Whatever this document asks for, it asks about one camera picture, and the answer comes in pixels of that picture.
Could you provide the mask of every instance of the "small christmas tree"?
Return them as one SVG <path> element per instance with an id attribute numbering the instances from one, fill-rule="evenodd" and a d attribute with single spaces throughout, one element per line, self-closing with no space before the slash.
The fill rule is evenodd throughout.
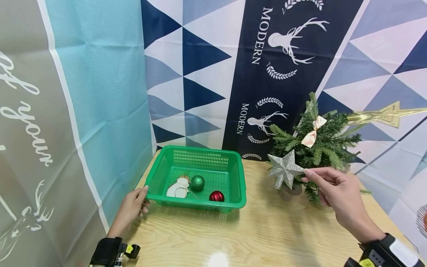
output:
<path id="1" fill-rule="evenodd" d="M 271 131 L 275 134 L 275 144 L 271 154 L 283 157 L 294 149 L 295 163 L 303 168 L 332 167 L 344 171 L 346 165 L 353 162 L 359 154 L 347 151 L 348 147 L 355 147 L 361 141 L 360 134 L 352 134 L 357 131 L 358 127 L 343 133 L 344 128 L 348 125 L 348 114 L 338 113 L 336 110 L 330 111 L 322 116 L 327 122 L 317 130 L 316 141 L 309 148 L 301 144 L 301 141 L 306 134 L 313 131 L 313 121 L 319 115 L 314 93 L 310 93 L 310 101 L 307 101 L 306 106 L 306 111 L 301 114 L 299 124 L 293 127 L 296 134 L 284 132 L 274 124 L 270 126 Z M 293 184 L 301 183 L 301 176 L 296 176 Z M 305 194 L 310 202 L 319 203 L 318 187 L 315 183 L 311 181 L 305 183 Z"/>

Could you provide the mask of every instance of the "wooden table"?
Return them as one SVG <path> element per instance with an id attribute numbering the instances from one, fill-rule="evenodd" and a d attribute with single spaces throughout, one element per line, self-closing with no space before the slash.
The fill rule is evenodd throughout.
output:
<path id="1" fill-rule="evenodd" d="M 153 161 L 137 187 L 144 185 Z M 153 205 L 129 231 L 127 240 L 141 251 L 126 266 L 343 267 L 348 257 L 359 259 L 356 239 L 331 208 L 313 207 L 304 194 L 284 201 L 267 177 L 267 163 L 243 160 L 243 166 L 245 207 L 221 214 Z M 409 245 L 372 196 L 363 201 L 383 231 Z"/>

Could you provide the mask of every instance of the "glittery ornament ball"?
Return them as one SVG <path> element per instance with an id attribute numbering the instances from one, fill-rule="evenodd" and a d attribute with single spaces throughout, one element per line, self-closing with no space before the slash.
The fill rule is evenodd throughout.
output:
<path id="1" fill-rule="evenodd" d="M 205 187 L 205 179 L 200 175 L 191 178 L 190 189 L 193 191 L 202 191 Z"/>
<path id="2" fill-rule="evenodd" d="M 211 193 L 211 195 L 209 196 L 209 200 L 210 201 L 220 201 L 220 202 L 224 202 L 225 198 L 224 198 L 224 194 L 221 193 L 221 191 L 214 191 Z"/>

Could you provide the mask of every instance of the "green ornament ball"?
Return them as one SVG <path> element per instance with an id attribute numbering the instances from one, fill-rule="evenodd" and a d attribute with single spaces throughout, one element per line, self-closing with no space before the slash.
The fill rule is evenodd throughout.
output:
<path id="1" fill-rule="evenodd" d="M 190 189 L 193 191 L 202 191 L 205 186 L 205 179 L 200 175 L 191 178 Z"/>

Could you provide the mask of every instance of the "glitter star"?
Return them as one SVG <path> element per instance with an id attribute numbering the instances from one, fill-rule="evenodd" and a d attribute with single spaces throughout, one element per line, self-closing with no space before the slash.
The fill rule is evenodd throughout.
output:
<path id="1" fill-rule="evenodd" d="M 279 158 L 273 155 L 267 155 L 273 164 L 269 176 L 277 175 L 274 188 L 280 189 L 283 182 L 292 189 L 293 180 L 296 175 L 303 174 L 304 169 L 295 164 L 295 151 L 292 150 L 286 156 Z"/>
<path id="2" fill-rule="evenodd" d="M 400 109 L 400 101 L 397 101 L 379 111 L 355 111 L 347 117 L 350 121 L 349 125 L 365 124 L 371 122 L 381 122 L 386 125 L 399 128 L 400 117 L 427 112 L 427 108 L 423 109 Z"/>

